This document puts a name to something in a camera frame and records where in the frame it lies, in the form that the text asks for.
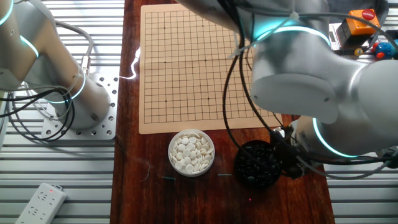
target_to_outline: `power strip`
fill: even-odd
[[[41,184],[16,224],[50,224],[67,197],[61,190],[57,185]]]

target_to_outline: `mounting plate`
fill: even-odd
[[[98,125],[85,130],[70,129],[61,140],[110,140],[115,137],[116,132],[116,115],[118,112],[118,91],[119,91],[119,74],[89,74],[90,79],[105,87],[111,98],[109,112],[105,119]],[[55,109],[51,104],[47,106],[47,112],[55,114]],[[45,118],[42,130],[43,138],[49,137],[51,133],[56,133],[62,123]]]

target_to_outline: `orange box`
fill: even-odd
[[[362,12],[363,12],[363,10],[353,10],[353,11],[350,11],[349,14],[352,16],[364,19],[364,17],[362,16]],[[369,22],[371,22],[375,26],[380,27],[380,23],[379,23],[379,20],[377,19],[377,16],[374,16],[374,18],[372,20],[370,20]],[[349,30],[351,31],[352,35],[364,35],[364,34],[372,35],[376,32],[372,27],[370,27],[362,22],[356,21],[354,19],[347,18],[347,23],[348,23],[348,27],[349,27]]]

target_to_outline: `wooden table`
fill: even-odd
[[[126,0],[121,75],[130,77],[140,44],[140,12],[146,4],[171,0]],[[204,175],[188,178],[176,173],[166,150],[175,133],[138,132],[139,76],[120,81],[114,160],[111,223],[335,223],[326,179],[309,174],[297,180],[281,177],[267,190],[242,186],[234,177],[237,149],[225,130],[206,131],[216,157]],[[289,124],[291,116],[284,116]],[[241,144],[269,140],[264,128],[238,129]]]

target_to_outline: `white robotic arm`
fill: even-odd
[[[90,80],[66,49],[57,34],[54,18],[44,4],[40,0],[21,4],[2,0],[0,89],[15,90],[23,81],[28,81],[31,88],[43,85],[71,88],[76,111],[73,129],[90,128],[108,113],[108,93],[103,86]],[[64,114],[66,108],[59,94],[52,93],[45,99],[57,114]]]
[[[298,13],[328,12],[325,0],[296,0]],[[238,30],[215,0],[179,0],[199,16]],[[292,12],[292,0],[236,2],[250,41],[260,39]],[[294,135],[308,152],[355,157],[398,145],[398,62],[361,63],[335,55],[328,43],[326,17],[287,23],[255,46],[253,101],[269,111],[303,115]]]

